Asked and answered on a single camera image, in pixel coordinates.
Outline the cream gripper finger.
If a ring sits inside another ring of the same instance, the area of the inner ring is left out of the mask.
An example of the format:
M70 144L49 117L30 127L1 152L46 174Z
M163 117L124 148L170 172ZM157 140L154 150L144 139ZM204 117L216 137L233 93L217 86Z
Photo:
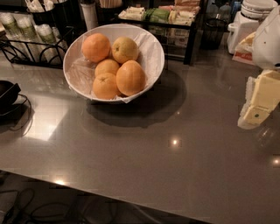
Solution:
M280 73L263 70L255 78L255 91L245 121L259 126L280 102Z
M256 127L254 124L246 122L245 118L244 118L244 116L246 115L246 113L249 110L249 106L251 104L253 94L255 91L255 86L256 86L256 79L253 77L249 77L247 84L246 84L245 103L242 106L240 116L239 116L239 119L237 122L237 126L244 130L252 130Z

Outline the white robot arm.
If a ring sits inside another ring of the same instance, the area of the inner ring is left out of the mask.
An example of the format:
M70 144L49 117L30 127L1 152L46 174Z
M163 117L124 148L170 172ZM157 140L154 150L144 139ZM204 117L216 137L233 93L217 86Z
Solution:
M246 84L246 102L237 123L245 130L260 126L280 102L280 6L257 28L252 47L253 63L262 72Z

